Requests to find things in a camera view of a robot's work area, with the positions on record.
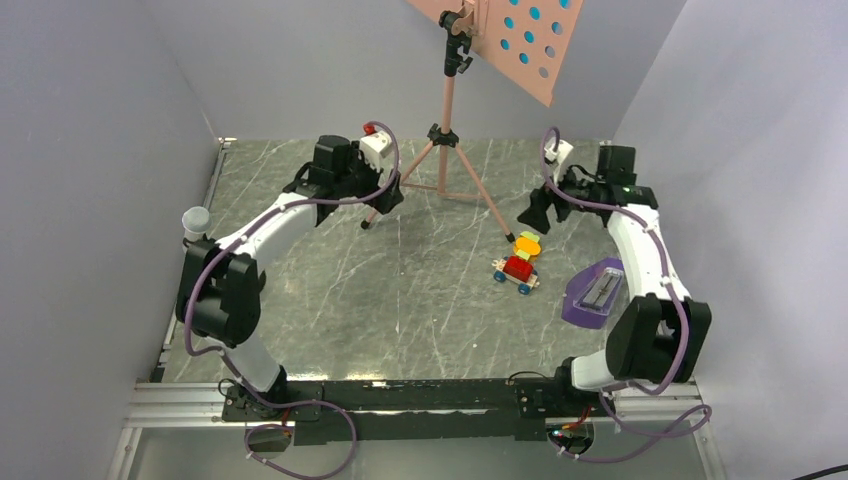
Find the pink music stand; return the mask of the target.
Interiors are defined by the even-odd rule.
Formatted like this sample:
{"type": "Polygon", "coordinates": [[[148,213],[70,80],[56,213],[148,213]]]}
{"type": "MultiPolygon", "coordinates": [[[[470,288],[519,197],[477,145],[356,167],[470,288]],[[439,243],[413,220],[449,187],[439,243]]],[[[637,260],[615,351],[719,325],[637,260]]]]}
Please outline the pink music stand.
{"type": "Polygon", "coordinates": [[[456,79],[479,58],[542,105],[554,90],[578,19],[581,0],[411,1],[411,6],[445,32],[442,117],[428,131],[428,143],[399,176],[402,187],[433,191],[443,198],[482,199],[507,241],[515,235],[452,129],[456,79]],[[447,191],[449,154],[455,153],[476,185],[476,194],[447,191]]]}

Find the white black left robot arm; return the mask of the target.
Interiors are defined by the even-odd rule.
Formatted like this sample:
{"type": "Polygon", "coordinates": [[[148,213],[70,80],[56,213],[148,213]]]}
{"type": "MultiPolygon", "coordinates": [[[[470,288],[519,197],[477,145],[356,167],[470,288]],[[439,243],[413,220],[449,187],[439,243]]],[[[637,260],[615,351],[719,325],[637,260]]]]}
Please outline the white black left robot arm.
{"type": "Polygon", "coordinates": [[[386,129],[370,124],[358,140],[322,135],[311,160],[260,215],[221,239],[200,233],[186,241],[176,304],[186,351],[220,355],[261,419],[279,417],[290,400],[287,373],[256,332],[266,268],[342,205],[391,211],[403,200],[399,166],[386,129]]]}

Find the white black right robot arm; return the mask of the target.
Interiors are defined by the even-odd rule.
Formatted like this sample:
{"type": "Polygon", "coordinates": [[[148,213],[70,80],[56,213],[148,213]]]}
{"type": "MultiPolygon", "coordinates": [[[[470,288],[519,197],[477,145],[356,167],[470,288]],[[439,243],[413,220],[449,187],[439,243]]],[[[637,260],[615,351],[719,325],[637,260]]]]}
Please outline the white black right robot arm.
{"type": "Polygon", "coordinates": [[[658,395],[690,380],[712,321],[708,304],[696,301],[678,277],[665,245],[653,190],[637,183],[635,150],[607,145],[596,169],[571,162],[573,147],[548,140],[541,148],[544,183],[532,190],[520,223],[540,233],[570,213],[597,215],[622,262],[629,303],[610,330],[605,347],[567,361],[566,379],[552,388],[554,407],[576,415],[590,391],[633,386],[658,395]]]}

